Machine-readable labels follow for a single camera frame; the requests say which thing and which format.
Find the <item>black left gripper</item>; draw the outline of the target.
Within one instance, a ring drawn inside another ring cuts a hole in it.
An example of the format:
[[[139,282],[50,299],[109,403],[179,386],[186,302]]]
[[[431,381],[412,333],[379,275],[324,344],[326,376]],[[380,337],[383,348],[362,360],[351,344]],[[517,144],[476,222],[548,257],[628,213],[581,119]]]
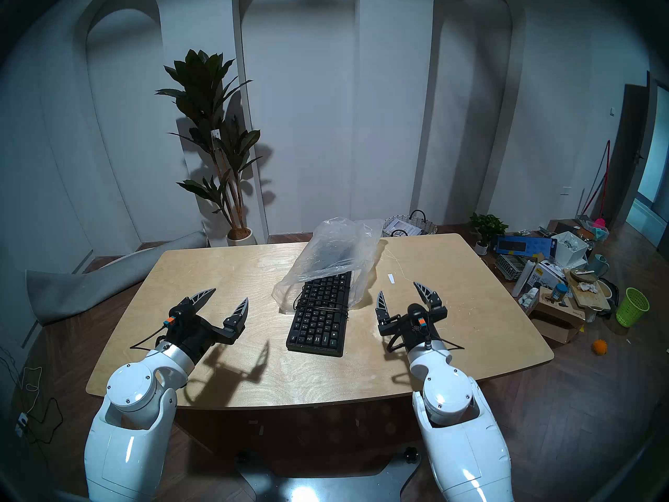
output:
[[[216,288],[209,288],[189,297],[194,311],[199,311],[215,291]],[[245,329],[248,300],[246,297],[239,303],[233,313],[223,320],[222,327],[213,326],[202,317],[169,317],[164,322],[167,333],[159,337],[159,351],[176,346],[195,366],[214,344],[234,344]]]

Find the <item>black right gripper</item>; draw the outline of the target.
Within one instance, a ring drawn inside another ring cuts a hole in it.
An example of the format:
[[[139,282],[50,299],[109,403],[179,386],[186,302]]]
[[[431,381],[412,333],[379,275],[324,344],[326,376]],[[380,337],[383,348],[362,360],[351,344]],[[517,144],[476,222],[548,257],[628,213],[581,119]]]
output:
[[[443,306],[438,293],[423,284],[414,281],[423,304],[428,308],[430,319],[445,319],[448,316],[448,309]],[[393,353],[398,349],[404,348],[407,352],[419,345],[423,345],[424,350],[432,350],[432,341],[434,340],[434,324],[429,321],[400,321],[401,315],[390,316],[387,303],[380,291],[377,300],[375,313],[378,322],[380,334],[392,335],[387,343],[387,352]]]

